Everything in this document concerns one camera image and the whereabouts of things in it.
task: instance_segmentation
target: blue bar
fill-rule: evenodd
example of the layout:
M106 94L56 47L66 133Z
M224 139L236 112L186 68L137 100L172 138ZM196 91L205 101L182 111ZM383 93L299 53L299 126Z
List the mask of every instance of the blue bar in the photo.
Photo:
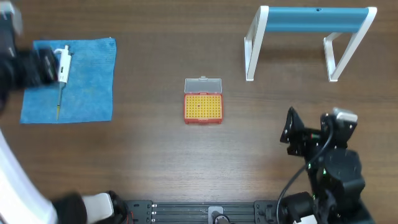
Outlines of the blue bar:
M270 7L266 32L357 32L368 8Z

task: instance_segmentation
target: blue cloth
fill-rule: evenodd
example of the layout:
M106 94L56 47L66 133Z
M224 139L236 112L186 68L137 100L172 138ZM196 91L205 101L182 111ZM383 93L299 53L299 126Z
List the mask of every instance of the blue cloth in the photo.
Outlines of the blue cloth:
M35 49L63 49L65 45L69 45L69 52L73 55L68 83L62 91L58 121L57 83L25 90L21 123L60 124L112 120L116 41L112 38L34 41Z

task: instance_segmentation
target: pipette tip box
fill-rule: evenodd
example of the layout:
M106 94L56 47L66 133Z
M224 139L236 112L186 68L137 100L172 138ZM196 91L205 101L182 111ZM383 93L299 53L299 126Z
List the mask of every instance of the pipette tip box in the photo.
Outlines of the pipette tip box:
M224 106L220 78L187 78L184 92L185 124L221 124Z

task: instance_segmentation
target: blue and white rack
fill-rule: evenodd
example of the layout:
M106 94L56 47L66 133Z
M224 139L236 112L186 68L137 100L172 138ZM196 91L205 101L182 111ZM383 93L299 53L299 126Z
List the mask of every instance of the blue and white rack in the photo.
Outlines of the blue and white rack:
M246 81L254 80L265 32L331 32L323 39L330 82L337 82L376 16L376 7L316 8L260 6L244 38ZM342 33L352 33L340 62L335 64L332 41Z

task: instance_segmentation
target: white plastic part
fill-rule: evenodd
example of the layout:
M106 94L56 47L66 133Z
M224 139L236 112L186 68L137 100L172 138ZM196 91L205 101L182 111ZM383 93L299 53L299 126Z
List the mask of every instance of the white plastic part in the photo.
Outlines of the white plastic part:
M326 65L328 69L328 77L330 82L337 82L338 77L340 77L342 71L350 60L351 56L353 56L356 48L359 43L361 43L363 37L367 33L369 27L371 26L374 17L377 13L376 7L368 7L369 12L366 16L364 22L362 23L359 31L354 33L349 40L348 46L340 59L337 67L335 65L335 56L333 54L333 46L332 41L337 38L340 33L332 33L328 37L323 39L323 46L325 48L325 57L326 57Z
M359 31L354 33L348 43L340 62L337 67L335 64L335 56L333 54L332 41L337 38L341 33L334 32L328 37L323 39L323 46L325 48L326 67L328 70L328 77L330 82L337 82L338 77L341 75L351 56L354 54L359 43L371 26L374 17L377 13L376 7L368 7L369 12L364 22L362 23ZM269 7L260 6L256 15L250 25L249 32L244 38L244 61L246 71L246 81L254 80L254 72L256 71L257 61L261 49L262 39L266 31L268 20Z
M69 55L69 46L64 49L54 50L55 54L61 54L60 67L58 69L58 81L68 83L70 61L72 56Z
M307 217L300 218L301 222L297 223L296 221L293 224L317 224L317 219L314 215L309 215Z
M21 12L9 1L0 2L0 14L7 12L12 14L12 26L14 26L15 32L21 35L23 31Z
M82 199L87 211L87 224L96 223L113 215L112 199L109 194L83 196Z
M55 224L57 213L26 176L0 131L0 217L7 224Z
M266 32L268 12L268 6L260 6L251 22L249 32L244 38L246 81L254 80L254 72L256 71L257 61L259 59L262 38Z

